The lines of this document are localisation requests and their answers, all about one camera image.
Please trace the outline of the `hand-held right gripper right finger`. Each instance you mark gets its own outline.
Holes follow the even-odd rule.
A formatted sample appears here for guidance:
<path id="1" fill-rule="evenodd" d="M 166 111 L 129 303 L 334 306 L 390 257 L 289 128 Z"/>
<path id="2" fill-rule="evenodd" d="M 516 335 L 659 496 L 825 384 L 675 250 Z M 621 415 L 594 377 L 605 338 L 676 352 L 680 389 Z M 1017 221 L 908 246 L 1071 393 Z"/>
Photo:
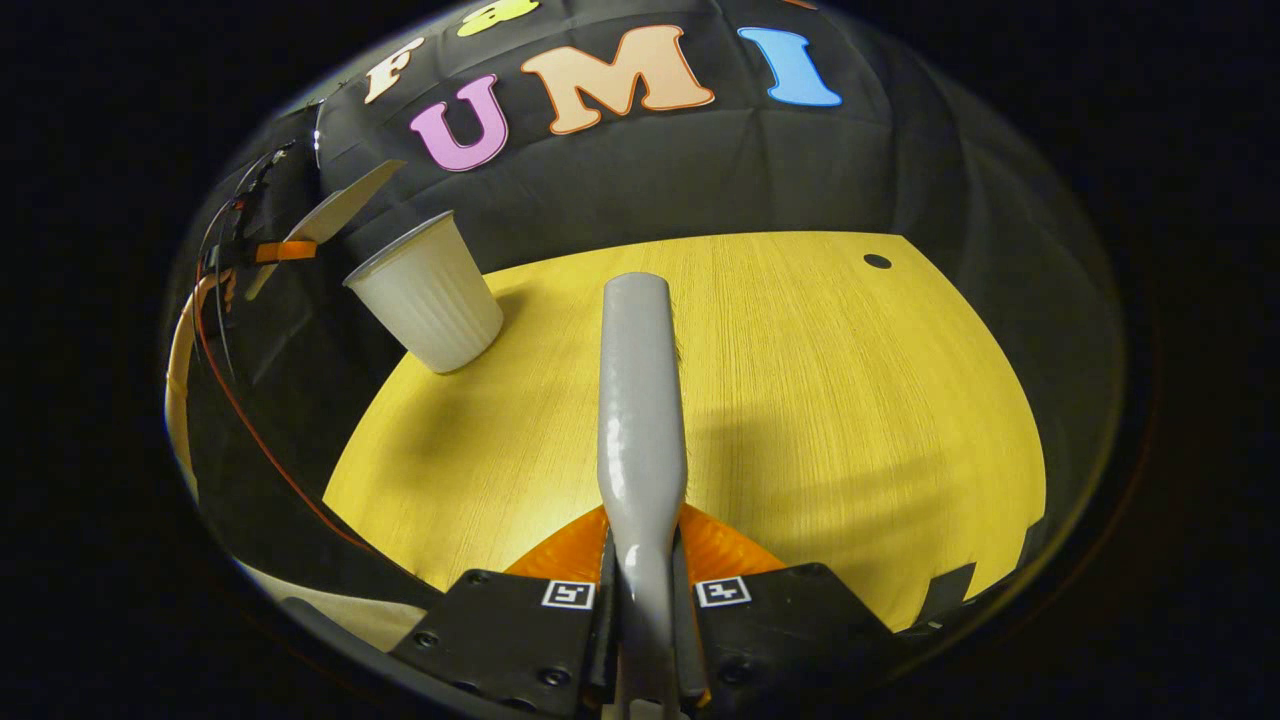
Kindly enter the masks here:
<path id="1" fill-rule="evenodd" d="M 786 565 L 685 505 L 675 660 L 686 706 L 809 706 L 884 679 L 895 634 L 823 562 Z"/>

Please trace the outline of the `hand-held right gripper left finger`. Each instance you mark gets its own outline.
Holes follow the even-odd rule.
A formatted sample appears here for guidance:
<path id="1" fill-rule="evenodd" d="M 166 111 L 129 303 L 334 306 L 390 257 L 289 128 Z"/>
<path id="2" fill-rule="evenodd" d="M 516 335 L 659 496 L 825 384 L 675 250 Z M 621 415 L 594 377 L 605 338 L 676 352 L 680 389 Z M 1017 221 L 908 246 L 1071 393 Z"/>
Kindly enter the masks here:
<path id="1" fill-rule="evenodd" d="M 495 705 L 593 714 L 616 688 L 612 550 L 605 511 L 593 509 L 507 571 L 465 571 L 390 653 Z"/>

